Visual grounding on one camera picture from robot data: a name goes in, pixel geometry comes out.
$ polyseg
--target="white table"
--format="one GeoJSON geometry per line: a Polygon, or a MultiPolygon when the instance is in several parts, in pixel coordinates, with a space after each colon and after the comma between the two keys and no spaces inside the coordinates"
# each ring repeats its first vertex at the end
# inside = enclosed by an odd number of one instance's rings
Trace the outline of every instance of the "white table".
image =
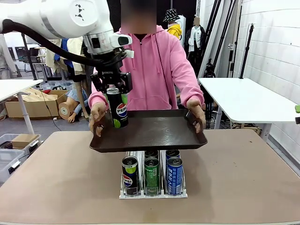
{"type": "Polygon", "coordinates": [[[215,129],[219,129],[222,111],[232,122],[263,124],[264,141],[272,123],[295,123],[296,103],[250,79],[200,78],[199,81],[219,105],[215,129]]]}
{"type": "Polygon", "coordinates": [[[0,102],[5,102],[7,99],[9,99],[14,95],[18,96],[22,113],[26,122],[26,126],[30,134],[34,134],[34,131],[21,94],[22,94],[22,90],[30,88],[41,82],[43,82],[43,80],[36,80],[36,81],[25,80],[25,79],[0,80],[0,102]]]}

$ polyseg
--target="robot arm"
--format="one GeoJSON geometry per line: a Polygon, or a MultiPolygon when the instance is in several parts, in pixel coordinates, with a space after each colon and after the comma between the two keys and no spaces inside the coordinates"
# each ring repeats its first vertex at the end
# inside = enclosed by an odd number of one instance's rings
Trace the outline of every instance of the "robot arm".
{"type": "Polygon", "coordinates": [[[106,0],[27,0],[0,4],[0,33],[18,31],[50,51],[73,62],[96,67],[91,76],[98,91],[114,84],[122,94],[132,90],[131,74],[121,73],[127,56],[120,47],[132,43],[128,35],[115,34],[106,0]],[[92,59],[71,54],[47,39],[83,36],[92,59]]]}
{"type": "Polygon", "coordinates": [[[84,36],[89,53],[104,54],[132,43],[127,35],[113,32],[106,0],[27,0],[0,3],[0,33],[9,19],[25,25],[46,39],[84,36]]]}

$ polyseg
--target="tray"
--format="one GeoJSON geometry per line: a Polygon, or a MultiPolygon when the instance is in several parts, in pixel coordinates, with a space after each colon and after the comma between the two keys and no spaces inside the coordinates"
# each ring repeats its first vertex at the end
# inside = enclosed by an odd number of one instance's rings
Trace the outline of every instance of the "tray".
{"type": "Polygon", "coordinates": [[[197,119],[188,110],[128,111],[129,124],[114,128],[110,115],[94,126],[90,147],[98,152],[198,149],[207,143],[201,124],[196,134],[197,119]],[[96,128],[103,126],[101,137],[96,128]]]}

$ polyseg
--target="pepsi logo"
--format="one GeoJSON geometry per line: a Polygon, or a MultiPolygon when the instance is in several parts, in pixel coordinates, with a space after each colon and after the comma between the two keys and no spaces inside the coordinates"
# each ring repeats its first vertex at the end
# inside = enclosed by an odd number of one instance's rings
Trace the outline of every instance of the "pepsi logo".
{"type": "Polygon", "coordinates": [[[124,184],[126,187],[130,187],[132,185],[132,179],[123,174],[124,184]]]}
{"type": "Polygon", "coordinates": [[[117,107],[117,114],[120,117],[126,117],[127,116],[127,108],[126,105],[124,103],[121,103],[118,107],[117,107]]]}

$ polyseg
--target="table leg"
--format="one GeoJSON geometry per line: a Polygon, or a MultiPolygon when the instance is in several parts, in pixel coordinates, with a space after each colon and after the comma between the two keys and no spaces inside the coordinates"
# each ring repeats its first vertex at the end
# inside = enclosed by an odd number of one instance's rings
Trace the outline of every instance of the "table leg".
{"type": "Polygon", "coordinates": [[[27,129],[28,129],[28,132],[33,135],[34,131],[33,131],[32,124],[30,122],[30,118],[29,118],[29,115],[27,113],[22,95],[20,93],[18,93],[17,95],[18,95],[19,103],[20,103],[20,106],[21,106],[21,109],[22,109],[22,113],[23,113],[23,116],[24,116],[24,119],[25,119],[25,123],[26,123],[27,129]]]}
{"type": "Polygon", "coordinates": [[[262,138],[265,142],[267,142],[267,140],[268,140],[268,137],[269,137],[269,134],[270,134],[270,131],[271,131],[271,127],[272,127],[272,124],[271,124],[271,123],[265,123],[265,124],[263,125],[261,138],[262,138]]]}
{"type": "Polygon", "coordinates": [[[219,106],[217,110],[217,118],[216,118],[216,124],[215,124],[215,130],[220,128],[220,122],[222,117],[222,108],[219,106]]]}

